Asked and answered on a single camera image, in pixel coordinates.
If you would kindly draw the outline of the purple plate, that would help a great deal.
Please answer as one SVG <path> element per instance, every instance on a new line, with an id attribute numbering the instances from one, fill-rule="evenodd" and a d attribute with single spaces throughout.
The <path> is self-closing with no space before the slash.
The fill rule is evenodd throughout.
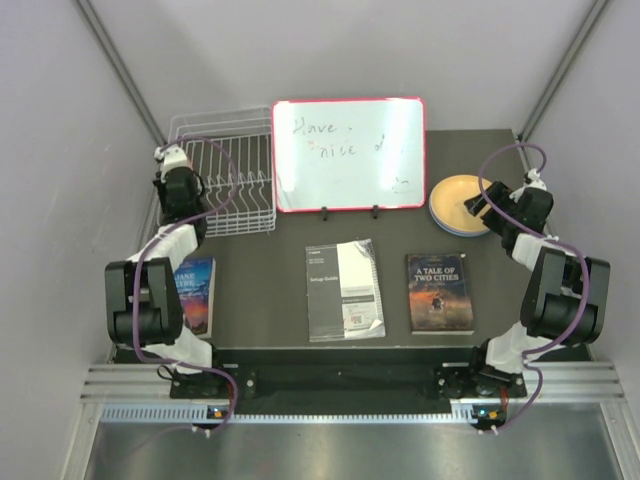
<path id="1" fill-rule="evenodd" d="M 433 212 L 432 212 L 432 211 L 430 211 L 430 213 L 432 214 L 432 217 L 433 217 L 434 221 L 436 222 L 436 224 L 437 224 L 438 226 L 439 226 L 439 225 L 446 225 L 446 224 L 445 224 L 444 222 L 442 222 L 442 221 L 441 221 L 437 216 L 435 216 L 435 215 L 433 214 Z"/>

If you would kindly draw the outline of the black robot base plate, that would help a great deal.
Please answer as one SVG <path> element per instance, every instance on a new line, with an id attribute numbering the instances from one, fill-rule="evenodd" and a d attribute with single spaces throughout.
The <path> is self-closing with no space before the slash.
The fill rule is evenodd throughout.
<path id="1" fill-rule="evenodd" d="M 238 399 L 240 415 L 447 413 L 450 401 L 503 406 L 526 396 L 524 380 L 484 365 L 478 348 L 220 349 L 207 373 L 161 373 L 175 399 Z"/>

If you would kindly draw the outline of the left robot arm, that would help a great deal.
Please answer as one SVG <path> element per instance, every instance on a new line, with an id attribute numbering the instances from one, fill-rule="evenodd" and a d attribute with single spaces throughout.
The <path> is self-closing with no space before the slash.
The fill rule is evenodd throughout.
<path id="1" fill-rule="evenodd" d="M 158 362 L 192 374 L 205 396 L 226 387 L 225 370 L 214 364 L 213 347 L 185 325 L 174 273 L 201 245 L 205 207 L 201 178 L 190 167 L 177 167 L 154 180 L 162 225 L 141 251 L 105 267 L 107 331 L 111 341 Z"/>

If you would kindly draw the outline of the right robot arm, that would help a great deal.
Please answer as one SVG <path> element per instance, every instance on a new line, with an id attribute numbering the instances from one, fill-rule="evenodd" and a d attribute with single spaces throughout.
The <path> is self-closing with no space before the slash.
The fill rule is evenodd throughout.
<path id="1" fill-rule="evenodd" d="M 478 395 L 490 395 L 503 381 L 522 373 L 527 360 L 590 344 L 602 331 L 610 264 L 580 259 L 543 235 L 553 205 L 552 194 L 540 184 L 513 191 L 499 181 L 464 201 L 469 214 L 501 238 L 507 256 L 531 272 L 519 320 L 474 351 L 466 380 Z"/>

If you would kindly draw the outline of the yellow plate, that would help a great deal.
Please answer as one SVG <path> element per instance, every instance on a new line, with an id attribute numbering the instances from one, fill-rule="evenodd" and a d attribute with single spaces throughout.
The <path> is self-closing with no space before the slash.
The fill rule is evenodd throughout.
<path id="1" fill-rule="evenodd" d="M 457 230 L 477 232 L 488 229 L 463 205 L 465 200 L 479 193 L 477 176 L 463 174 L 447 177 L 433 187 L 429 196 L 429 211 Z"/>

